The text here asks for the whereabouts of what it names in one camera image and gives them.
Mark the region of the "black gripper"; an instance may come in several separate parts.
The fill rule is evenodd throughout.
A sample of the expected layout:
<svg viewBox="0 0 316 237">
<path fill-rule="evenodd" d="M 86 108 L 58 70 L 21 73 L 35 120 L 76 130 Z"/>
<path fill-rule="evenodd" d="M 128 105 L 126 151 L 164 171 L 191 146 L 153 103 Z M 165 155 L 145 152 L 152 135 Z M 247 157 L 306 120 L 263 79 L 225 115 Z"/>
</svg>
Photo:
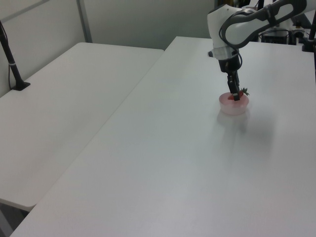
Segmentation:
<svg viewBox="0 0 316 237">
<path fill-rule="evenodd" d="M 239 101 L 239 76 L 238 70 L 241 67 L 241 60 L 238 55 L 233 56 L 230 59 L 219 60 L 220 70 L 223 73 L 227 73 L 228 87 L 231 95 L 235 101 Z"/>
</svg>

